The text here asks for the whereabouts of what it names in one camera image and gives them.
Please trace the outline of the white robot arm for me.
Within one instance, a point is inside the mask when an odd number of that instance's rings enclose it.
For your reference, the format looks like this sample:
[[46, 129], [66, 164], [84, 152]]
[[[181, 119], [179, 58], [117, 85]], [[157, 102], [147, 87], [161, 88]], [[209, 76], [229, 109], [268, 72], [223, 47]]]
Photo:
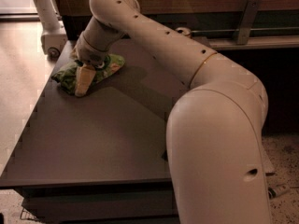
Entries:
[[272, 224], [263, 165], [265, 87], [250, 71], [153, 21], [136, 0], [89, 0], [76, 44], [87, 65], [129, 35], [188, 91], [170, 112], [166, 150], [181, 224]]

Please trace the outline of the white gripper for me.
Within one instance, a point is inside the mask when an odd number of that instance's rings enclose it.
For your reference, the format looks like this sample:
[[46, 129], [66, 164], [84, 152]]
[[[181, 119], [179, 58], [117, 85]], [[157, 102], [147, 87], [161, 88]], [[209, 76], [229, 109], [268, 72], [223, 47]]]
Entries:
[[76, 72], [75, 95], [84, 96], [90, 88], [95, 77], [96, 69], [102, 69], [105, 66], [107, 51], [101, 51], [92, 47], [84, 34], [80, 34], [76, 47], [70, 52], [69, 57], [73, 60], [78, 59], [82, 63]]

